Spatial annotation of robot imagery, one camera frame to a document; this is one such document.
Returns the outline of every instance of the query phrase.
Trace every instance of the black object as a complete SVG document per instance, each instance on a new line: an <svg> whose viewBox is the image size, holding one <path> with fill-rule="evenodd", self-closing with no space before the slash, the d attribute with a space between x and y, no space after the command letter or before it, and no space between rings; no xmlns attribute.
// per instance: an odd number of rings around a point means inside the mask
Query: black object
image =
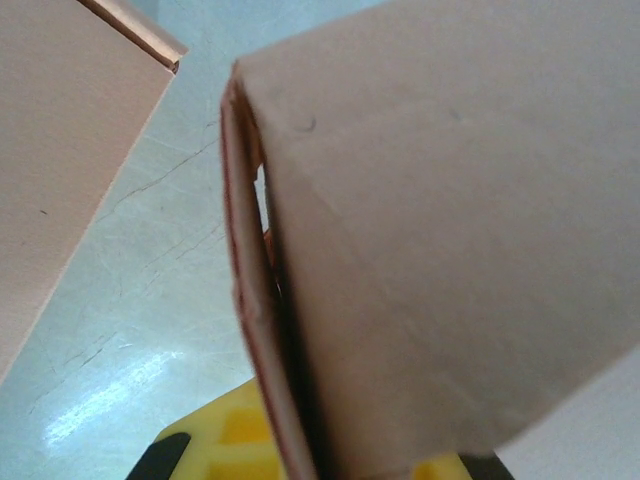
<svg viewBox="0 0 640 480"><path fill-rule="evenodd" d="M460 460L473 480L515 480L495 454L489 457L460 455Z"/></svg>
<svg viewBox="0 0 640 480"><path fill-rule="evenodd" d="M126 480L169 480L191 435L174 433L149 446Z"/></svg>

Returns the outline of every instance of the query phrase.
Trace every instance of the yellow object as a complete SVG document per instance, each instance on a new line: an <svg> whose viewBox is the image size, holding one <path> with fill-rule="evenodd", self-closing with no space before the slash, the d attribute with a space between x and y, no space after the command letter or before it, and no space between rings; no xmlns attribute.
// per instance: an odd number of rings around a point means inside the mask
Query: yellow object
<svg viewBox="0 0 640 480"><path fill-rule="evenodd" d="M191 435L171 480L287 480L255 379L164 429ZM412 480L471 480L457 455L419 464Z"/></svg>

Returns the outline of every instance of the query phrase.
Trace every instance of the corrugated cardboard edge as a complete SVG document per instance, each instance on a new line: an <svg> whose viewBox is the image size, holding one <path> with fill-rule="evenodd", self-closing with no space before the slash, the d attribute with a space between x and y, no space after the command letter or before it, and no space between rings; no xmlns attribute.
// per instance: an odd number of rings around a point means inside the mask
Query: corrugated cardboard edge
<svg viewBox="0 0 640 480"><path fill-rule="evenodd" d="M274 437L291 480L317 478L286 375L281 304L261 229L254 180L262 163L259 133L237 75L222 99L221 158L234 302Z"/></svg>
<svg viewBox="0 0 640 480"><path fill-rule="evenodd" d="M78 0L174 73L187 48L150 19L138 12L127 0Z"/></svg>

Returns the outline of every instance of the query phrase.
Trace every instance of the tiled floor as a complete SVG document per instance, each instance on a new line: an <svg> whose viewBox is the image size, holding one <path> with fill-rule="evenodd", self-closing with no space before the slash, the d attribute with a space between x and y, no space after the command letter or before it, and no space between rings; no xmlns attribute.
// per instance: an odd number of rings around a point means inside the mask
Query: tiled floor
<svg viewBox="0 0 640 480"><path fill-rule="evenodd" d="M0 388L0 480L122 480L164 426L252 375L218 100L236 56L377 1L134 3L191 51ZM518 478L640 478L639 366L636 352L507 449Z"/></svg>

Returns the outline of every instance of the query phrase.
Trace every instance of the brown cardboard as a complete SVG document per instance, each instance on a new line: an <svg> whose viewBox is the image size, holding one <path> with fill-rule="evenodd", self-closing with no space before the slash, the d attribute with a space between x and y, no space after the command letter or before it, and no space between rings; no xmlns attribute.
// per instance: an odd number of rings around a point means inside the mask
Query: brown cardboard
<svg viewBox="0 0 640 480"><path fill-rule="evenodd" d="M0 382L184 53L83 3L0 3Z"/></svg>
<svg viewBox="0 0 640 480"><path fill-rule="evenodd" d="M634 11L407 0L238 61L236 298L285 460L301 430L321 478L488 452L637 344Z"/></svg>

